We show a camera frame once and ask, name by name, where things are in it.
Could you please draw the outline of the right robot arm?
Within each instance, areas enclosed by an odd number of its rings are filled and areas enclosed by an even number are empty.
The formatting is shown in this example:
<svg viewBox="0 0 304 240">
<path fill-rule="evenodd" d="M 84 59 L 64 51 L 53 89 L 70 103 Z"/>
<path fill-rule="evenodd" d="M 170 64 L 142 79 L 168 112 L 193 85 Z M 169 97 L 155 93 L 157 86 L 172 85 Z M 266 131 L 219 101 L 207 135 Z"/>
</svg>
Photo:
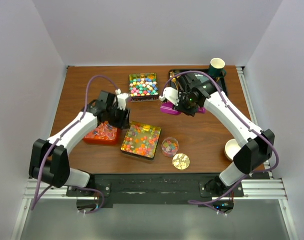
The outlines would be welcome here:
<svg viewBox="0 0 304 240">
<path fill-rule="evenodd" d="M 181 90 L 176 109 L 194 116 L 199 107 L 204 107 L 227 128 L 240 147 L 232 163 L 207 184 L 218 196 L 227 196 L 242 179 L 277 155 L 273 146 L 275 134 L 270 129 L 262 130 L 242 114 L 210 75 L 190 70 L 179 73 L 177 79 Z"/>
</svg>

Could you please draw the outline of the candy tin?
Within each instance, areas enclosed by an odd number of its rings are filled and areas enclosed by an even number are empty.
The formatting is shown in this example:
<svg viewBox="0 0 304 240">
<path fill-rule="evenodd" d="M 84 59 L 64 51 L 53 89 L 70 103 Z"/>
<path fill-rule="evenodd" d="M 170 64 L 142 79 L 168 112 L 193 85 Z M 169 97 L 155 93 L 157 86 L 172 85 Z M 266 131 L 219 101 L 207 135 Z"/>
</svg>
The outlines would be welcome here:
<svg viewBox="0 0 304 240">
<path fill-rule="evenodd" d="M 120 150 L 122 153 L 153 161 L 161 135 L 161 127 L 130 121 Z"/>
<path fill-rule="evenodd" d="M 129 93 L 133 102 L 158 100 L 159 86 L 156 73 L 129 74 Z"/>
</svg>

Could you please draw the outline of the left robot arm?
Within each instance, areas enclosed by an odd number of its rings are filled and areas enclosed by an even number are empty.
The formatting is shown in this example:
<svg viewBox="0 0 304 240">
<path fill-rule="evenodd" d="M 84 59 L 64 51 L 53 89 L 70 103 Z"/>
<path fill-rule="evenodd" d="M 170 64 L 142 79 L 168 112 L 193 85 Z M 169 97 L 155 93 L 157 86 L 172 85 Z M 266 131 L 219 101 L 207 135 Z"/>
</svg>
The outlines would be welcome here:
<svg viewBox="0 0 304 240">
<path fill-rule="evenodd" d="M 66 127 L 47 140 L 38 139 L 32 147 L 29 176 L 53 187 L 77 187 L 84 196 L 95 191 L 91 174 L 70 167 L 69 155 L 73 148 L 101 123 L 118 129 L 129 128 L 131 96 L 116 90 L 101 91 L 98 98 L 88 103 Z"/>
</svg>

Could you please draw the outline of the clear plastic jar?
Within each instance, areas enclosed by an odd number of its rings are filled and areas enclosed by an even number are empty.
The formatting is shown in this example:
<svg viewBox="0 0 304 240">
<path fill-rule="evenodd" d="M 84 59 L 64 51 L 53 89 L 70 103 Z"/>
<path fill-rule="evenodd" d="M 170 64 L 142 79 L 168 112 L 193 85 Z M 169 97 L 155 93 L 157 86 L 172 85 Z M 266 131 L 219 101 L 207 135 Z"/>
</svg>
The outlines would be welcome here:
<svg viewBox="0 0 304 240">
<path fill-rule="evenodd" d="M 167 137 L 163 140 L 161 144 L 161 149 L 162 149 L 162 153 L 166 157 L 171 158 L 177 154 L 179 149 L 179 143 L 177 139 L 173 137 Z"/>
</svg>

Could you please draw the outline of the orange candy box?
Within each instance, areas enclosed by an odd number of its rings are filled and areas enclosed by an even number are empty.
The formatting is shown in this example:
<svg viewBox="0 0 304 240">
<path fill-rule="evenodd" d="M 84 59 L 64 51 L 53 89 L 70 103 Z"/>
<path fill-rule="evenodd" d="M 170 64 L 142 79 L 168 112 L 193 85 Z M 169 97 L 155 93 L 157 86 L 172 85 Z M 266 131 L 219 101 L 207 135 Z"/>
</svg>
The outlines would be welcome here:
<svg viewBox="0 0 304 240">
<path fill-rule="evenodd" d="M 83 137 L 87 144 L 115 145 L 120 135 L 120 129 L 111 126 L 107 121 L 101 123 L 94 130 Z"/>
</svg>

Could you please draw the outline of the purple plastic scoop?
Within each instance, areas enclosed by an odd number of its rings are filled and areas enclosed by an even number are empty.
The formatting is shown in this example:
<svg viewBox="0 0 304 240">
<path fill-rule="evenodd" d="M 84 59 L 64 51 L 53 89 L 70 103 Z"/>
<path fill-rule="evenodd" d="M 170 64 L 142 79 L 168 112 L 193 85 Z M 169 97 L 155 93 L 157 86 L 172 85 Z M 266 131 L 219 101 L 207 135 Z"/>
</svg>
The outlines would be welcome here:
<svg viewBox="0 0 304 240">
<path fill-rule="evenodd" d="M 180 115 L 182 112 L 175 110 L 174 107 L 175 107 L 175 105 L 173 105 L 172 103 L 165 102 L 161 105 L 160 111 L 162 113 L 169 114 L 169 115 L 175 115 L 175 116 Z M 204 114 L 205 112 L 206 112 L 206 109 L 204 107 L 200 107 L 197 111 L 198 114 Z"/>
</svg>

